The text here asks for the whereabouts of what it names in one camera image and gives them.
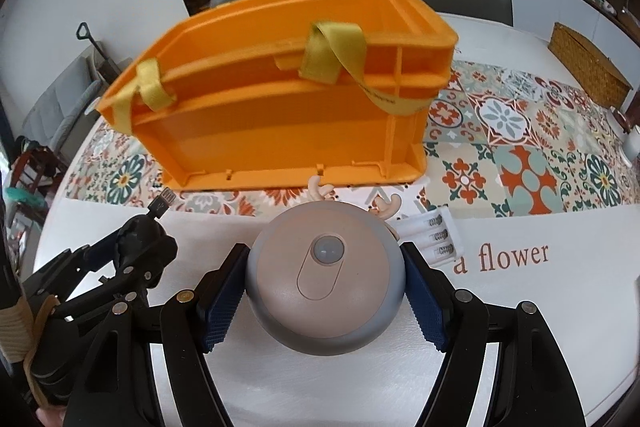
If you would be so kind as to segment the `left hand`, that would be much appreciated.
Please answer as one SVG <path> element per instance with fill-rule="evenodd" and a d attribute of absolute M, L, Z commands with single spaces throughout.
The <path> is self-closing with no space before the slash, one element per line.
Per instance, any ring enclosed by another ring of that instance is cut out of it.
<path fill-rule="evenodd" d="M 36 416 L 43 427 L 62 427 L 64 424 L 66 407 L 38 407 Z"/>

